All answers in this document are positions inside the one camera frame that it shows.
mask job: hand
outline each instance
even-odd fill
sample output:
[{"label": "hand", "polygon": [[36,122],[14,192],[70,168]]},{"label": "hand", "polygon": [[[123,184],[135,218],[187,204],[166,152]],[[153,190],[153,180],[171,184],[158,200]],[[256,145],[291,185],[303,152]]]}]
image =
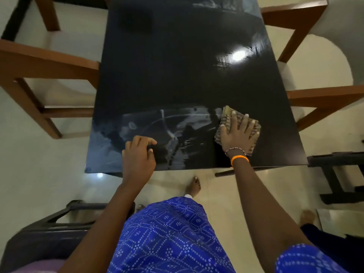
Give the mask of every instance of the hand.
[{"label": "hand", "polygon": [[[240,123],[240,128],[238,128],[238,120],[236,117],[236,112],[231,113],[231,127],[230,133],[227,133],[226,126],[221,125],[221,145],[222,150],[225,152],[231,147],[242,148],[246,153],[249,151],[250,147],[256,142],[259,137],[259,132],[255,133],[251,138],[249,138],[252,129],[254,128],[255,121],[253,120],[248,124],[249,115],[245,114],[243,120]],[[241,150],[230,150],[227,152],[228,157],[231,159],[235,155],[243,155]]]},{"label": "hand", "polygon": [[123,183],[142,189],[155,170],[153,150],[147,151],[149,144],[157,144],[153,138],[135,136],[126,142],[123,156]]}]

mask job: person's left hand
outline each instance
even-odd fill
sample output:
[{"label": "person's left hand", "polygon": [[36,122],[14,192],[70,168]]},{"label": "person's left hand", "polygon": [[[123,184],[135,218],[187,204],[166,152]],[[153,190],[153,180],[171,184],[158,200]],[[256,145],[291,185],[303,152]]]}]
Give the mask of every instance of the person's left hand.
[{"label": "person's left hand", "polygon": [[147,151],[149,144],[157,144],[153,138],[135,136],[133,141],[126,142],[123,156],[123,183],[130,183],[142,189],[155,170],[153,150]]}]

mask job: folded cloth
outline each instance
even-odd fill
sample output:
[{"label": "folded cloth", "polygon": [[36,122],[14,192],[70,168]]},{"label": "folded cloth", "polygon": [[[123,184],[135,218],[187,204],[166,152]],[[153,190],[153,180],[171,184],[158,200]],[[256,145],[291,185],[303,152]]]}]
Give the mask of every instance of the folded cloth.
[{"label": "folded cloth", "polygon": [[[224,107],[224,109],[222,110],[222,115],[221,115],[221,121],[220,121],[220,125],[224,124],[226,126],[226,130],[227,132],[230,132],[230,125],[231,125],[231,113],[235,111],[236,112],[236,116],[237,116],[237,120],[238,120],[238,127],[240,126],[240,123],[244,117],[244,114],[241,114],[240,112],[232,109],[231,107],[229,107],[228,105],[226,105]],[[255,120],[255,125],[252,129],[252,132],[250,133],[250,137],[252,137],[255,133],[260,132],[260,129],[262,128],[262,126],[258,123],[257,120]],[[215,134],[215,142],[218,143],[219,145],[221,145],[221,133],[220,133],[220,128],[217,129],[217,132]],[[250,149],[246,152],[246,155],[251,156],[253,154],[253,150],[255,147],[256,143],[254,143]]]}]

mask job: orange bracelet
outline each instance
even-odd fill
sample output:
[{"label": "orange bracelet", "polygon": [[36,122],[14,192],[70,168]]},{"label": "orange bracelet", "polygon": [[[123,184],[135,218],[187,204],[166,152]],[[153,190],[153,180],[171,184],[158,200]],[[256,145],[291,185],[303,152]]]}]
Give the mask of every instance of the orange bracelet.
[{"label": "orange bracelet", "polygon": [[236,158],[244,158],[244,159],[246,159],[249,162],[249,159],[246,156],[244,156],[244,155],[235,155],[234,157],[231,158],[231,166],[232,167],[233,167],[233,162],[234,162],[234,160]]}]

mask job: blue dress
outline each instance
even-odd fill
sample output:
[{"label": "blue dress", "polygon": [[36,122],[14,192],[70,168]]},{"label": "blue dress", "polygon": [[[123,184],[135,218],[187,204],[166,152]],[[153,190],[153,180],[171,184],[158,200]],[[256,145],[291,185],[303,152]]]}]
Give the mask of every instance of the blue dress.
[{"label": "blue dress", "polygon": [[[319,249],[296,245],[280,255],[277,273],[346,273]],[[235,272],[202,205],[187,197],[153,203],[124,225],[108,273]]]}]

